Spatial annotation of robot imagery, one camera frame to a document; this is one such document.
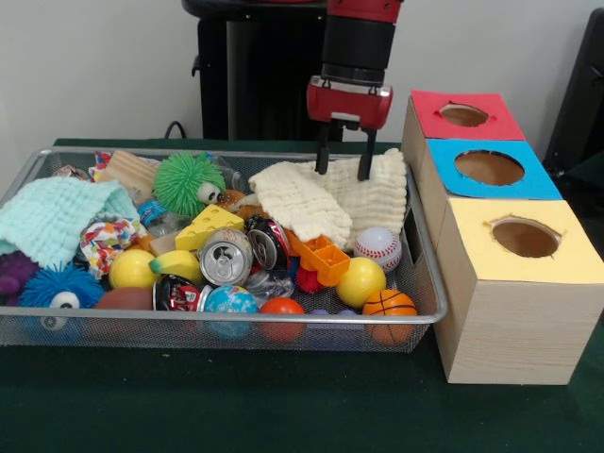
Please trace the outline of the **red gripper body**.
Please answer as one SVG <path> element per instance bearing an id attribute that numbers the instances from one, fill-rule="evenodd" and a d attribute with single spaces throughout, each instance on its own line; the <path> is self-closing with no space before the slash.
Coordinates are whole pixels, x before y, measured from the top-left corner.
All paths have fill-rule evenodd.
<path id="1" fill-rule="evenodd" d="M 391 86 L 371 87 L 313 75 L 307 88 L 307 108 L 313 121 L 340 120 L 360 128 L 384 127 L 393 102 Z"/>

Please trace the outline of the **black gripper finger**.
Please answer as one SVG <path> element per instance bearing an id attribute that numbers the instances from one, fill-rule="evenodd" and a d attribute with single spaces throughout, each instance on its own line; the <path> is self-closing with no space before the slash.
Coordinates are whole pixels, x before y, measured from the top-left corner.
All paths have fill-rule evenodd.
<path id="1" fill-rule="evenodd" d="M 372 128 L 364 128 L 362 130 L 367 135 L 367 142 L 364 152 L 361 154 L 358 174 L 358 181 L 365 181 L 370 178 L 371 166 L 376 146 L 377 131 Z"/>
<path id="2" fill-rule="evenodd" d="M 318 136 L 318 150 L 315 161 L 315 172 L 319 175 L 324 175 L 327 172 L 329 163 L 329 149 L 328 149 L 328 138 L 329 138 L 330 124 L 321 123 L 319 127 Z"/>

